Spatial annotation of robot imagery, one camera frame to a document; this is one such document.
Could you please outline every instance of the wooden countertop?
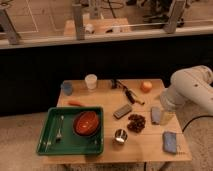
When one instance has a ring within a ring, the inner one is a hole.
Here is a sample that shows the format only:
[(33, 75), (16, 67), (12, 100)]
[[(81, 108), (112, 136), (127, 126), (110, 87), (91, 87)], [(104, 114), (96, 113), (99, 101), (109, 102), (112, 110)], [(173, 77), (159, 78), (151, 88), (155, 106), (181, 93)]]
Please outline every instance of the wooden countertop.
[[(104, 151), (98, 156), (66, 155), (66, 156), (44, 156), (45, 164), (72, 164), (72, 163), (116, 163), (116, 162), (147, 162), (147, 161), (188, 161), (191, 154), (181, 131), (179, 122), (174, 113), (168, 124), (152, 125), (150, 120), (150, 109), (158, 106), (163, 110), (159, 95), (164, 89), (160, 79), (150, 79), (153, 89), (149, 93), (140, 90), (143, 79), (120, 80), (131, 89), (138, 98), (145, 101), (145, 105), (133, 105), (131, 113), (145, 116), (146, 125), (141, 133), (133, 133), (127, 129), (128, 115), (120, 120), (113, 116), (113, 112), (128, 103), (121, 89), (110, 89), (109, 80), (98, 80), (98, 87), (88, 91), (84, 80), (73, 80), (73, 93), (71, 96), (60, 93), (57, 106), (68, 106), (68, 100), (77, 100), (85, 106), (102, 106), (104, 109)], [(113, 141), (117, 129), (125, 129), (128, 139), (124, 145), (118, 145)], [(177, 133), (178, 154), (171, 155), (162, 150), (162, 133), (172, 131)]]

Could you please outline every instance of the small bowl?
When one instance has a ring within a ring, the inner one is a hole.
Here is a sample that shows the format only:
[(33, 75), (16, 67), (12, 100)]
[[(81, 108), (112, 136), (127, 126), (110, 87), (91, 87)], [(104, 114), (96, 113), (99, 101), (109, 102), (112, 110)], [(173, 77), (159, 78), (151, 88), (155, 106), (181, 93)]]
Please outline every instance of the small bowl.
[(80, 136), (94, 135), (100, 125), (99, 117), (94, 111), (81, 112), (73, 122), (73, 130)]
[(125, 141), (127, 140), (127, 133), (125, 130), (123, 129), (118, 129), (116, 130), (115, 132), (115, 141), (118, 143), (118, 144), (124, 144)]

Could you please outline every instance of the metal cup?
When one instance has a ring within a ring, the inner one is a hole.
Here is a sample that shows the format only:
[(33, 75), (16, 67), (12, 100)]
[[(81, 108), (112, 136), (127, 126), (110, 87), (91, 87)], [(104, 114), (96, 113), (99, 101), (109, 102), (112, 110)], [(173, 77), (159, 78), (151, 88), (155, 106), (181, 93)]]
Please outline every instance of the metal cup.
[(123, 129), (118, 129), (115, 132), (115, 141), (118, 142), (119, 144), (124, 144), (125, 141), (127, 140), (127, 133)]

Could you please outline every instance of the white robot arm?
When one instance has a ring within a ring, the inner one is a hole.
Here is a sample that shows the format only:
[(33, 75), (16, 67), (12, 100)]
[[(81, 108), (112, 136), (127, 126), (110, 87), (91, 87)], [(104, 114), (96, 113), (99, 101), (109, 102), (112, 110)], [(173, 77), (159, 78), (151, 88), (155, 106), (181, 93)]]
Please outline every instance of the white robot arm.
[(176, 71), (171, 85), (165, 89), (160, 100), (166, 110), (174, 111), (191, 100), (213, 115), (213, 72), (206, 66), (196, 66)]

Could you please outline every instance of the brown food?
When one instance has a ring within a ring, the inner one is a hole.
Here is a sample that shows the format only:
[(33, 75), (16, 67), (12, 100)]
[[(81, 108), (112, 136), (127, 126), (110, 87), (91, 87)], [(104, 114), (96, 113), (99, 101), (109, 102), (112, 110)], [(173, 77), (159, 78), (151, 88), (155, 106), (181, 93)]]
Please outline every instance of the brown food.
[(131, 114), (128, 119), (130, 120), (130, 123), (127, 125), (127, 128), (130, 131), (139, 133), (145, 128), (146, 120), (142, 115)]
[(96, 131), (98, 125), (98, 115), (94, 111), (86, 111), (74, 121), (74, 130), (79, 135), (91, 135)]

